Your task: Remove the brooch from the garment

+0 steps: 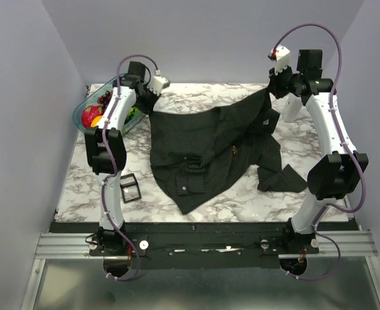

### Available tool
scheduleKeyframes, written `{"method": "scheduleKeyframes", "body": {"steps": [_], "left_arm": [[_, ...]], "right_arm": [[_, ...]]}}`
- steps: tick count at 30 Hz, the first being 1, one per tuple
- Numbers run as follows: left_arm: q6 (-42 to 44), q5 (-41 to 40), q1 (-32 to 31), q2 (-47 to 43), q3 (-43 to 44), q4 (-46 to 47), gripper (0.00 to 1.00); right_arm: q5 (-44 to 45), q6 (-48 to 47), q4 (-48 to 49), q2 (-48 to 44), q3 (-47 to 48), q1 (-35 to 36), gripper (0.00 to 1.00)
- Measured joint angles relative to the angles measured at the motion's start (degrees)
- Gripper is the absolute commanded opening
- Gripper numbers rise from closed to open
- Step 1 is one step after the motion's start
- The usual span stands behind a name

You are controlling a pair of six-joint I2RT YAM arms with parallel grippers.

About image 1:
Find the black pinstriped shirt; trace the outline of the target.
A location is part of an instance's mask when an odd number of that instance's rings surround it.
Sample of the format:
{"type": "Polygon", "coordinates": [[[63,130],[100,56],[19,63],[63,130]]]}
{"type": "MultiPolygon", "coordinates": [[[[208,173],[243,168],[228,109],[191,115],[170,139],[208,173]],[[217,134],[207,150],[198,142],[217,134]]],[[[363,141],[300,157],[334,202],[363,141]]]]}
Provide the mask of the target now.
{"type": "Polygon", "coordinates": [[[262,192],[307,188],[290,165],[282,166],[272,136],[279,113],[265,88],[228,106],[197,114],[153,112],[149,119],[153,176],[182,214],[228,190],[252,165],[258,166],[262,192]]]}

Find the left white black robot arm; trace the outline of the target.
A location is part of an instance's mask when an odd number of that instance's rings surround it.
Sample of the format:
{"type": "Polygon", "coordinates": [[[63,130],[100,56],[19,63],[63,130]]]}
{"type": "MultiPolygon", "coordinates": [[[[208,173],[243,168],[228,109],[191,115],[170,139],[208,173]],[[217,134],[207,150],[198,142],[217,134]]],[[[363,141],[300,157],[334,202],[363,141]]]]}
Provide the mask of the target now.
{"type": "Polygon", "coordinates": [[[118,65],[112,90],[105,94],[109,102],[101,119],[84,131],[87,162],[100,183],[101,215],[97,238],[113,255],[124,252],[128,240],[122,231],[125,218],[121,210],[120,181],[127,163],[122,130],[131,109],[149,114],[162,90],[169,86],[169,80],[160,75],[157,66],[146,80],[149,69],[139,61],[130,61],[127,72],[122,74],[122,65],[130,59],[126,57],[118,65]]]}

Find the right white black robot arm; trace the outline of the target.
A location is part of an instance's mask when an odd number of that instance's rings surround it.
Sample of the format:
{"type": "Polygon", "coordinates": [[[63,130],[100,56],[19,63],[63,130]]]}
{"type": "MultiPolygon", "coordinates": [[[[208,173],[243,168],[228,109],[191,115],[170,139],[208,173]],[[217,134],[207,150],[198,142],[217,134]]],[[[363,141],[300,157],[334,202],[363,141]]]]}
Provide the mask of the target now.
{"type": "Polygon", "coordinates": [[[321,159],[307,176],[307,197],[291,219],[293,231],[280,237],[281,247],[295,253],[304,245],[302,234],[313,233],[329,204],[355,190],[368,156],[356,149],[345,129],[333,81],[322,77],[321,50],[300,50],[296,70],[290,67],[290,50],[285,46],[278,45],[268,57],[275,63],[269,72],[269,91],[276,98],[290,97],[282,113],[284,121],[295,121],[301,108],[306,108],[321,147],[321,159]]]}

